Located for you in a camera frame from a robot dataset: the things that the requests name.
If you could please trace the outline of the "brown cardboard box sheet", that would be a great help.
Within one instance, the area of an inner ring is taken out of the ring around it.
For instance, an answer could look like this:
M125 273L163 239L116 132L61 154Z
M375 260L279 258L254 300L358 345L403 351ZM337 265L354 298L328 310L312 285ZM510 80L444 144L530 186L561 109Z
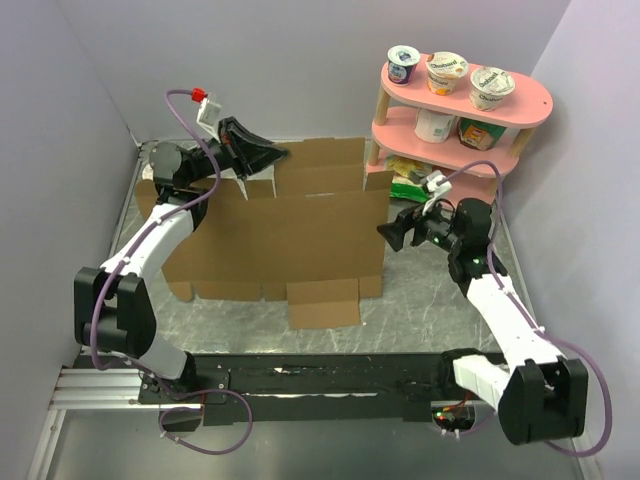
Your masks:
M284 300L293 329L360 322L381 296L392 175L366 173L361 137L287 144L271 180L223 180L162 267L183 301Z

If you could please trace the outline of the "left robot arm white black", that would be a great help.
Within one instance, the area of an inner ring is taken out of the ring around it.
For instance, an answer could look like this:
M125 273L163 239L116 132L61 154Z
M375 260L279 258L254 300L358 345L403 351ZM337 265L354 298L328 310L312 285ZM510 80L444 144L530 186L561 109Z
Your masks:
M196 394L195 358L159 333L147 286L204 220L222 172L245 180L289 154L234 117L222 119L216 136L195 148L155 146L149 163L157 199L149 218L119 252L97 268L80 269L74 279L75 338L89 348L95 368L109 369L100 358L108 353L156 379L174 401Z

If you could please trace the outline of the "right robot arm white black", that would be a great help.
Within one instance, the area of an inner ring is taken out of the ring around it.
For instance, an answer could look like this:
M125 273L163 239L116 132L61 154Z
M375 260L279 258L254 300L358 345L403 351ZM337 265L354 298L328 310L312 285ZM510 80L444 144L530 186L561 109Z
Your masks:
M494 409L514 445L578 437L586 417L587 369L527 322L508 272L490 249L491 227L491 206L465 198L449 215L440 205L428 212L406 208L377 231L394 251L403 248L407 233L413 246L430 242L446 251L452 281L501 349L502 365L475 351L447 355L447 368L437 374L439 391L452 399L474 393Z

